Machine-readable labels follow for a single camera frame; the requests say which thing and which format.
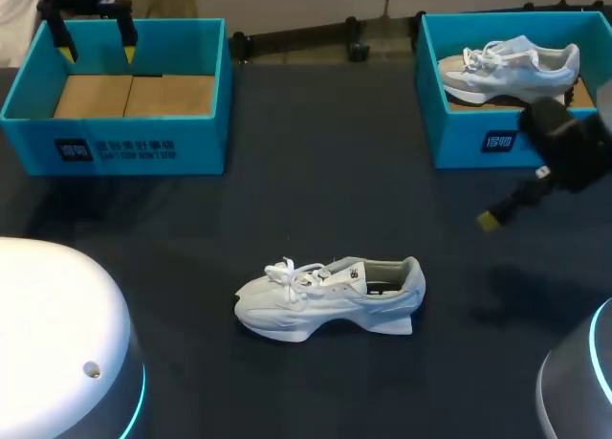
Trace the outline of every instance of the shoelace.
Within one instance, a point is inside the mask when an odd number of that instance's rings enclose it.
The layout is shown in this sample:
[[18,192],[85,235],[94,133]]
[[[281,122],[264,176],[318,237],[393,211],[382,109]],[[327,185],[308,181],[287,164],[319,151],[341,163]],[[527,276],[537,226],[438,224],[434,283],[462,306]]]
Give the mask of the shoelace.
[[486,64],[497,66],[508,65],[507,61],[504,61],[500,55],[492,50],[492,47],[497,44],[501,44],[501,41],[494,40],[489,42],[483,50],[470,50],[467,47],[463,49],[464,69],[477,71]]
[[295,268],[294,261],[284,257],[285,262],[267,266],[264,271],[269,279],[283,286],[285,300],[296,303],[300,298],[306,298],[309,293],[315,293],[320,282],[330,276],[323,264],[310,264]]

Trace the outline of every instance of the shoe heel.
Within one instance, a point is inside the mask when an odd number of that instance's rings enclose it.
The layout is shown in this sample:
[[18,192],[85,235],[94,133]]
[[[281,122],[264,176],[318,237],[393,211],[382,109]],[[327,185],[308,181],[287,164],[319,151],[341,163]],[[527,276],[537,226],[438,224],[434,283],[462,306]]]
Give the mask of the shoe heel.
[[412,334],[412,319],[410,315],[399,318],[371,317],[367,322],[358,325],[369,332],[390,334],[393,336],[409,336]]

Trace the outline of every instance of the logo on box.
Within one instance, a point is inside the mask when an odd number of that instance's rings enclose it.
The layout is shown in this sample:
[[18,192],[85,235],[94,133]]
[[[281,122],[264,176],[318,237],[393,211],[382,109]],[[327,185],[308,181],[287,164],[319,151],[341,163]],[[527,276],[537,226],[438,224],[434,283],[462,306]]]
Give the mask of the logo on box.
[[482,143],[483,152],[510,152],[513,149],[517,131],[492,130],[485,136]]
[[81,138],[55,140],[57,152],[64,162],[92,162],[94,156]]

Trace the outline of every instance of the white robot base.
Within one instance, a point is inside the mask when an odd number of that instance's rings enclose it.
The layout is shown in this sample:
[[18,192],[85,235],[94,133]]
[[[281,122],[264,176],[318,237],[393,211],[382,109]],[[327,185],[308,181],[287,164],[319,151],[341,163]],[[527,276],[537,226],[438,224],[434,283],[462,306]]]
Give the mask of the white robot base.
[[612,302],[608,300],[542,364],[537,417],[547,439],[612,436]]
[[0,439],[146,434],[146,372],[127,305],[85,254],[0,238],[0,348]]

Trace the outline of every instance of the shoe sole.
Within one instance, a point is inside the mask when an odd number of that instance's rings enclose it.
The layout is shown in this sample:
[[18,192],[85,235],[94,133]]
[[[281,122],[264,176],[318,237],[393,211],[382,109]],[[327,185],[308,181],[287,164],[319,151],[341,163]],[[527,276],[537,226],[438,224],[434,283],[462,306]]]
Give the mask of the shoe sole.
[[[454,97],[460,99],[461,101],[467,102],[469,104],[473,104],[475,106],[480,106],[490,99],[496,97],[512,97],[520,99],[524,102],[534,102],[538,99],[542,98],[542,95],[534,92],[528,91],[517,91],[514,93],[510,92],[490,92],[490,93],[473,93],[473,92],[465,92],[463,90],[459,90],[457,88],[452,88],[447,85],[444,85],[444,89]],[[556,99],[561,104],[565,105],[565,92],[567,90],[563,90],[563,93],[556,96],[549,96],[550,98]]]
[[[374,316],[366,316],[366,317],[354,317],[347,318],[353,321],[355,324],[360,326],[362,329],[368,332],[376,332],[378,334],[388,334],[394,336],[409,336],[412,334],[412,319],[410,315],[400,316],[396,318],[387,318],[381,316],[383,314],[377,314]],[[249,326],[244,321],[240,320],[242,324],[252,330],[255,334],[258,334],[262,337],[266,337],[268,339],[273,340],[281,340],[292,343],[298,343],[301,341],[307,340],[313,333],[323,324],[329,321],[333,321],[335,319],[343,319],[343,318],[332,318],[322,320],[309,326],[304,329],[292,330],[292,331],[269,331],[263,329],[257,329],[256,327]]]

